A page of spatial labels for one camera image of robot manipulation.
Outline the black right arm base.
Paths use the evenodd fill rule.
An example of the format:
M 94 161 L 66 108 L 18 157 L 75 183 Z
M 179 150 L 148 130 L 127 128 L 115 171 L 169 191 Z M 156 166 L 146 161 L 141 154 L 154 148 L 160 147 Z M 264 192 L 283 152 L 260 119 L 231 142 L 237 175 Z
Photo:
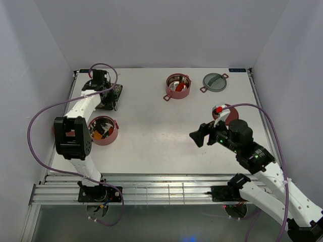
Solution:
M 212 186 L 210 189 L 213 202 L 237 202 L 241 200 L 240 193 L 230 186 Z

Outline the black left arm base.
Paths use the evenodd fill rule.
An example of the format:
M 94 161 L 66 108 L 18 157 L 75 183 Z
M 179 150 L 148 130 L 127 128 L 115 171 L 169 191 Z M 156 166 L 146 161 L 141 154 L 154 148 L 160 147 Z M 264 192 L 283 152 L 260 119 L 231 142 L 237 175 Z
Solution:
M 117 187 L 120 191 L 118 192 L 115 188 L 106 186 L 82 186 L 79 189 L 79 195 L 77 201 L 80 203 L 104 203 L 108 200 L 112 203 L 121 202 L 122 187 Z

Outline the dark red lid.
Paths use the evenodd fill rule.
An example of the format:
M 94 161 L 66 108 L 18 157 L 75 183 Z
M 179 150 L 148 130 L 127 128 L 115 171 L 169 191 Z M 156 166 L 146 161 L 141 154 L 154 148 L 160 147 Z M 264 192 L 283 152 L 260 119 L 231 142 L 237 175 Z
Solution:
M 219 105 L 217 105 L 216 107 L 214 107 L 213 110 L 212 110 L 212 117 L 213 117 L 214 120 L 218 120 L 219 119 L 219 115 L 215 114 L 215 110 L 216 110 L 216 108 L 218 106 Z M 226 126 L 228 126 L 231 121 L 239 119 L 239 114 L 238 114 L 238 111 L 236 110 L 236 108 L 231 107 L 231 105 L 229 105 L 227 103 L 222 103 L 221 106 L 222 107 L 224 107 L 224 106 L 229 107 L 228 110 L 225 110 L 225 112 L 228 112 L 228 111 L 230 112 L 229 115 L 226 116 L 226 119 L 225 119 Z

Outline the black seaweed roll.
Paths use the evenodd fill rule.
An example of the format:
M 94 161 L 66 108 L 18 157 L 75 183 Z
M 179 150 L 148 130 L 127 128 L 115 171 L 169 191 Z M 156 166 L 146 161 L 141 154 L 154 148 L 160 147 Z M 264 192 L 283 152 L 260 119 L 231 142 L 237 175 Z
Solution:
M 107 127 L 106 127 L 106 125 L 105 125 L 105 124 L 98 124 L 98 125 L 96 125 L 96 130 L 97 130 L 97 132 L 98 132 L 100 135 L 102 135 L 102 136 L 106 133 L 106 129 L 107 129 Z

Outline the stainless steel tongs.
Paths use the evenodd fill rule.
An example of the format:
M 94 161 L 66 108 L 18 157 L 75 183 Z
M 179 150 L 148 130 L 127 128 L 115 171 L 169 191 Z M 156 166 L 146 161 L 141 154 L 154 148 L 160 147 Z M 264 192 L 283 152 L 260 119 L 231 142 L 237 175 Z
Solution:
M 118 107 L 117 107 L 117 103 L 116 102 L 113 102 L 113 109 L 114 109 L 114 111 L 118 111 Z

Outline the orange fried food piece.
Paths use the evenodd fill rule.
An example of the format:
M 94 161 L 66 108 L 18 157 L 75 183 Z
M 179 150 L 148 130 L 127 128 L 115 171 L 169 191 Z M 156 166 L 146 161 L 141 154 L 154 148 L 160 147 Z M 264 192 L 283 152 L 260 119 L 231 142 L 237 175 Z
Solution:
M 93 139 L 95 139 L 95 140 L 101 140 L 102 139 L 102 134 L 100 134 L 99 132 L 95 131 L 93 133 Z

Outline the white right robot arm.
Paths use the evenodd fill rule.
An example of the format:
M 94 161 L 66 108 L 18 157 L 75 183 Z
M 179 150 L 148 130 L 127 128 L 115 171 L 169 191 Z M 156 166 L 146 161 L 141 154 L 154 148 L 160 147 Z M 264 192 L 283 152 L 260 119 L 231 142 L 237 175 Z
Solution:
M 253 139 L 247 122 L 237 119 L 228 126 L 223 121 L 201 124 L 189 134 L 198 147 L 209 136 L 208 145 L 219 143 L 236 154 L 238 163 L 265 184 L 270 194 L 249 177 L 238 173 L 228 181 L 228 194 L 233 200 L 246 200 L 271 216 L 288 233 L 292 241 L 322 239 L 322 208 L 310 201 L 284 172 L 275 158 Z

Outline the red sausage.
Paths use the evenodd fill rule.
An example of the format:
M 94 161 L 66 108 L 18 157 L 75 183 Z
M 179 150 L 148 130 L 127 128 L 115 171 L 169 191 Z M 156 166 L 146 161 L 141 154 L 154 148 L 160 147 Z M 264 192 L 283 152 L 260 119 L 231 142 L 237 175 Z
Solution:
M 186 87 L 185 83 L 184 83 L 184 82 L 180 82 L 180 83 L 176 86 L 175 91 L 176 91 L 176 92 L 181 92 L 185 87 Z

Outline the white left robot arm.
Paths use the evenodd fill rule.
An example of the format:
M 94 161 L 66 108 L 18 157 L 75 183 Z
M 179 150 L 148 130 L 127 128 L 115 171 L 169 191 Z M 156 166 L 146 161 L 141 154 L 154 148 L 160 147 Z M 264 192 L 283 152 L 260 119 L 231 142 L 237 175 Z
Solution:
M 53 123 L 56 151 L 68 160 L 77 173 L 87 181 L 89 194 L 95 201 L 102 201 L 107 196 L 106 187 L 94 184 L 103 181 L 102 174 L 95 167 L 90 156 L 92 143 L 107 145 L 115 140 L 118 127 L 115 120 L 100 116 L 89 121 L 96 108 L 106 100 L 112 91 L 111 78 L 107 71 L 93 70 L 92 77 L 81 89 L 80 99 L 62 117 L 56 117 Z

